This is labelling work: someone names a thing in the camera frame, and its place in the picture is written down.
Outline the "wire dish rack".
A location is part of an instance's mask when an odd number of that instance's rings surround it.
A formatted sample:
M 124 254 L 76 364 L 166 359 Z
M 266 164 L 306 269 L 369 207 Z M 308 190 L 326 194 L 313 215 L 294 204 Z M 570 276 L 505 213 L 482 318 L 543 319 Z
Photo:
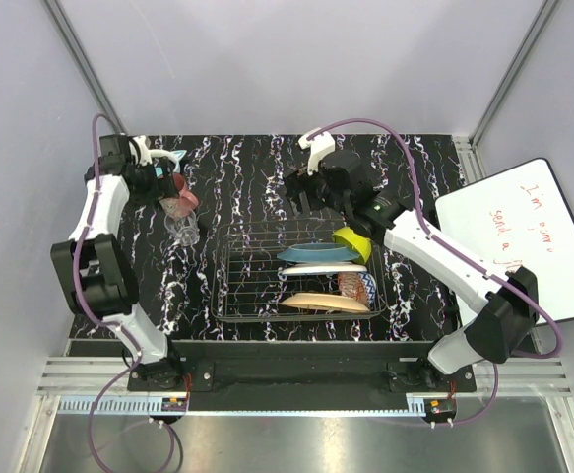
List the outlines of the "wire dish rack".
M 217 233 L 212 314 L 223 322 L 371 319 L 385 308 L 384 253 L 335 243 L 340 219 L 228 224 Z

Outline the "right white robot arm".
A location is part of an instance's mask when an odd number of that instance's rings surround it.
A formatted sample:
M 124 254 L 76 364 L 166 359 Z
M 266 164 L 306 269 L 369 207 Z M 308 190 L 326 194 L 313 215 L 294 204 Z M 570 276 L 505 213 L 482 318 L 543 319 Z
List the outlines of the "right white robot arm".
M 464 366 L 505 363 L 538 322 L 533 308 L 538 281 L 533 272 L 521 267 L 505 274 L 476 256 L 462 255 L 393 189 L 375 189 L 357 153 L 334 151 L 315 170 L 290 173 L 285 187 L 295 214 L 324 208 L 341 214 L 358 235 L 407 257 L 475 312 L 469 323 L 436 341 L 418 366 L 418 378 L 427 389 L 444 388 Z

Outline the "red patterned bowl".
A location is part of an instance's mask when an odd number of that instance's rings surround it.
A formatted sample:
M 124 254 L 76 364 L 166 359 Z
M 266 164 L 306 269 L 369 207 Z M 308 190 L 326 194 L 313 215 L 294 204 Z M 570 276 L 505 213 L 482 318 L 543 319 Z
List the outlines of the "red patterned bowl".
M 344 272 L 338 275 L 341 295 L 371 306 L 377 294 L 374 278 L 367 272 Z

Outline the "orange floral plate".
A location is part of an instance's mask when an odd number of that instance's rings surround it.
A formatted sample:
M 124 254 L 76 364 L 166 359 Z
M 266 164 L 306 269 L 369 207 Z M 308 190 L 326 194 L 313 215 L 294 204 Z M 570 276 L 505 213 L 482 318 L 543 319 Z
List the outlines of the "orange floral plate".
M 323 293 L 297 293 L 281 301 L 281 305 L 325 311 L 343 311 L 348 313 L 366 313 L 369 308 L 355 299 Z

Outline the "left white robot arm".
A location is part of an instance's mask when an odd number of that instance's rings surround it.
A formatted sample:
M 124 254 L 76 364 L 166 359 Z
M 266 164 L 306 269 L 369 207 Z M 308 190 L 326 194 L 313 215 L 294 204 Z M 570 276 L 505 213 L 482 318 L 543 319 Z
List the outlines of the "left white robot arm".
M 100 138 L 98 157 L 84 176 L 86 202 L 68 239 L 51 247 L 51 260 L 70 310 L 112 332 L 133 362 L 151 365 L 150 379 L 161 389 L 176 388 L 184 367 L 174 360 L 168 337 L 139 303 L 139 283 L 118 241 L 129 203 L 146 205 L 176 190 L 174 163 L 159 158 L 146 136 Z

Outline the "pink cup brown lid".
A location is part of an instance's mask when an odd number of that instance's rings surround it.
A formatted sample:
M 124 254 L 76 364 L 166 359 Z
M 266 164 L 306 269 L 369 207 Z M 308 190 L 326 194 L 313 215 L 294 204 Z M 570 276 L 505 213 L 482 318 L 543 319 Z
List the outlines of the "pink cup brown lid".
M 199 206 L 198 198 L 189 190 L 184 176 L 174 172 L 172 174 L 175 188 L 178 192 L 176 198 L 169 197 L 159 201 L 168 217 L 178 220 L 187 217 Z

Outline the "teal scalloped plate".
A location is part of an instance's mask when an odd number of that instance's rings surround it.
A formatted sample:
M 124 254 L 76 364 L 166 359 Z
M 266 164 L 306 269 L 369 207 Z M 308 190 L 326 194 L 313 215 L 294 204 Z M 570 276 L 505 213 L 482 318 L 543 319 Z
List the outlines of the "teal scalloped plate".
M 277 254 L 291 263 L 335 263 L 358 260 L 359 253 L 337 243 L 312 242 L 295 244 Z

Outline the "yellow-green bowl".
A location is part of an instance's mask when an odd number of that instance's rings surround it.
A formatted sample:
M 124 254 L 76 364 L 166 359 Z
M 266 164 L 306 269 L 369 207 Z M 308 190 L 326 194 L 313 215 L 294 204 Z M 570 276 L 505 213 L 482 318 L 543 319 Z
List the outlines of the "yellow-green bowl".
M 369 238 L 360 236 L 350 227 L 342 227 L 332 234 L 332 240 L 336 244 L 341 244 L 356 252 L 358 258 L 354 260 L 357 264 L 364 265 L 372 253 L 372 243 Z

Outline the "white watermelon pattern plate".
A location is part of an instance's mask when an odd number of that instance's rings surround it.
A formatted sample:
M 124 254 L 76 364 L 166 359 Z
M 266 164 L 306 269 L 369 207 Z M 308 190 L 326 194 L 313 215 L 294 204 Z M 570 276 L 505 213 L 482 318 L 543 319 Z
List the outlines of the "white watermelon pattern plate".
M 362 273 L 367 272 L 363 265 L 352 262 L 333 262 L 333 263 L 301 263 L 290 266 L 279 271 L 283 277 L 295 276 L 316 276 L 316 275 L 335 275 L 340 273 Z

